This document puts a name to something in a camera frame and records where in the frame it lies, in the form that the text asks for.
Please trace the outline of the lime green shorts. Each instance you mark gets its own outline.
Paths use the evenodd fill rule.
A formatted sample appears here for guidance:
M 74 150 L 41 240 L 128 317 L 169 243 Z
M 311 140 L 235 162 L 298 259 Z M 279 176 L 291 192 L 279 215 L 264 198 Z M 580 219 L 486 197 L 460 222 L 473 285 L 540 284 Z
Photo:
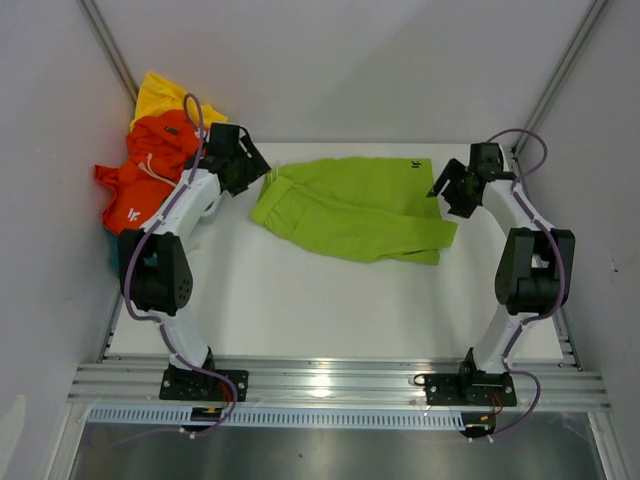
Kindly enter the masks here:
M 457 225 L 443 219 L 428 158 L 291 163 L 265 177 L 251 220 L 307 251 L 356 262 L 436 265 Z

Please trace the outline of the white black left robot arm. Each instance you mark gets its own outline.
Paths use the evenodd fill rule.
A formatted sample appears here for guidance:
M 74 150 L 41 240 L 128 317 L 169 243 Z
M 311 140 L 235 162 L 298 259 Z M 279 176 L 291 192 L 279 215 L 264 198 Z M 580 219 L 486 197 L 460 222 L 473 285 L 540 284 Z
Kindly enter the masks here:
M 210 347 L 188 308 L 194 278 L 185 243 L 221 196 L 243 193 L 269 170 L 245 127 L 213 123 L 156 213 L 118 236 L 124 306 L 135 321 L 155 325 L 170 364 L 186 370 L 182 388 L 197 400 L 215 392 L 217 376 L 205 368 Z

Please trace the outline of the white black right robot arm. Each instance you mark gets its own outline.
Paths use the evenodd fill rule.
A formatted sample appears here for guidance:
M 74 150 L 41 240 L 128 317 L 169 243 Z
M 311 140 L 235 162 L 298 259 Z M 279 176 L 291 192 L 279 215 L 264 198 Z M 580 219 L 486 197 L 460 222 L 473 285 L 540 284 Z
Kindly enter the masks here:
M 467 164 L 449 160 L 428 195 L 442 196 L 448 213 L 460 218 L 486 210 L 506 235 L 494 281 L 498 307 L 470 350 L 475 368 L 456 380 L 458 395 L 475 404 L 492 392 L 488 374 L 507 372 L 518 343 L 566 302 L 575 236 L 543 218 L 494 142 L 472 144 Z

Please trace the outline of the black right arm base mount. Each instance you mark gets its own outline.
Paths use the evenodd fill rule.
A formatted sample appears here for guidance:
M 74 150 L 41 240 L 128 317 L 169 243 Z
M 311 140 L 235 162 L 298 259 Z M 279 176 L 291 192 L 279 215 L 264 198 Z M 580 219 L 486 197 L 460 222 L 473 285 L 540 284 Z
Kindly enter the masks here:
M 421 387 L 431 406 L 515 407 L 517 396 L 509 373 L 487 373 L 477 367 L 470 348 L 456 373 L 419 373 L 412 382 Z

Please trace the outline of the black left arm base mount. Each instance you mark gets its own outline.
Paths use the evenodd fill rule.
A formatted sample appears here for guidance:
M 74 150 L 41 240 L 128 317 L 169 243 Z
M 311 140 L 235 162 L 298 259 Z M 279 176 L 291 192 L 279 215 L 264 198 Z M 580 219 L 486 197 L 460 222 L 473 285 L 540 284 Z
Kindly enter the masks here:
M 246 400 L 249 372 L 238 369 L 217 369 L 211 350 L 205 357 L 203 369 L 213 371 L 231 382 L 237 391 L 237 401 Z M 163 373 L 159 390 L 161 400 L 231 402 L 229 384 L 221 379 L 170 364 Z

